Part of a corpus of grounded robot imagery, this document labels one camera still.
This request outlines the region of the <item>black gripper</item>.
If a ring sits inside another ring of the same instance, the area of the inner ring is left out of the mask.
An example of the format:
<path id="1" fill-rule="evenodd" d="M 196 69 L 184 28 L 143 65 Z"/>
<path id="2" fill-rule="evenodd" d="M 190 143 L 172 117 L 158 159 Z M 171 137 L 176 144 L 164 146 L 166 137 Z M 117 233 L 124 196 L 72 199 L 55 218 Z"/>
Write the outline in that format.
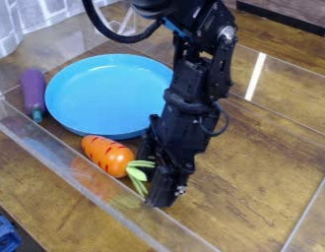
<path id="1" fill-rule="evenodd" d="M 170 89 L 164 99 L 163 113 L 150 116 L 136 153 L 138 167 L 151 183 L 146 204 L 152 208 L 171 207 L 186 193 L 195 156 L 204 152 L 210 138 L 222 134 L 214 131 L 222 113 L 215 99 L 187 101 Z"/>

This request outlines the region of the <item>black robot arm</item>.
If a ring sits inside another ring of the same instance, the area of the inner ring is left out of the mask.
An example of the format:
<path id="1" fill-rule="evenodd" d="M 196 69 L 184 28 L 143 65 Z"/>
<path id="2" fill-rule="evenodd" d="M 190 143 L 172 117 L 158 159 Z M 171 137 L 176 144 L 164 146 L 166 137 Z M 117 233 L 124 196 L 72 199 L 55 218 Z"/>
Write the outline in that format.
<path id="1" fill-rule="evenodd" d="M 233 86 L 230 64 L 237 25 L 222 0 L 131 0 L 136 13 L 156 19 L 174 32 L 174 75 L 164 91 L 164 108 L 150 117 L 136 157 L 154 158 L 147 172 L 151 189 L 146 204 L 170 207 L 186 193 L 195 173 L 195 155 L 224 129 L 230 118 L 220 103 Z"/>

